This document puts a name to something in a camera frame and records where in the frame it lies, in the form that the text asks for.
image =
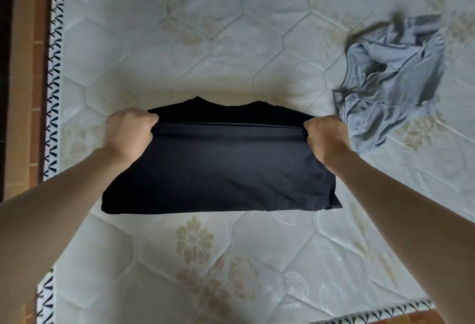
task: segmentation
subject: crumpled gray shirt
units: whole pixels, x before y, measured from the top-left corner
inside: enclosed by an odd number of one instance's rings
[[[440,15],[423,15],[361,36],[347,52],[347,72],[334,94],[358,153],[382,145],[387,133],[435,110],[444,73]]]

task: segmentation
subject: person's left arm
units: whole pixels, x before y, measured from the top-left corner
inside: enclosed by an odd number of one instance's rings
[[[0,313],[8,323],[62,254],[108,185],[144,152],[156,114],[111,115],[104,145],[90,156],[0,204]]]

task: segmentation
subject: fist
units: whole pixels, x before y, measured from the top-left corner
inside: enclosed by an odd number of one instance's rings
[[[145,110],[127,109],[114,113],[105,121],[103,148],[129,166],[150,144],[150,130],[157,121],[158,115]]]
[[[336,161],[352,152],[348,127],[338,116],[313,118],[307,120],[304,127],[312,152],[330,171]]]

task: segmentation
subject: hexagon pattern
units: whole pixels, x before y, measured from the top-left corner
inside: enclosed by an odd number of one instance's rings
[[[438,113],[363,158],[475,221],[474,0],[65,0],[60,169],[106,116],[194,96],[335,113],[349,35],[395,13],[447,26]],[[337,181],[316,213],[108,215],[99,200],[56,265],[56,322],[309,323],[425,293]]]

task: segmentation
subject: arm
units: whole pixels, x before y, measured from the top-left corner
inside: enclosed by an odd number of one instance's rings
[[[305,127],[317,159],[352,192],[447,323],[472,323],[475,224],[366,163],[351,151],[338,117],[314,118]]]
[[[77,165],[0,205],[0,313],[14,318],[102,192],[151,141],[156,114],[111,115],[104,145]]]

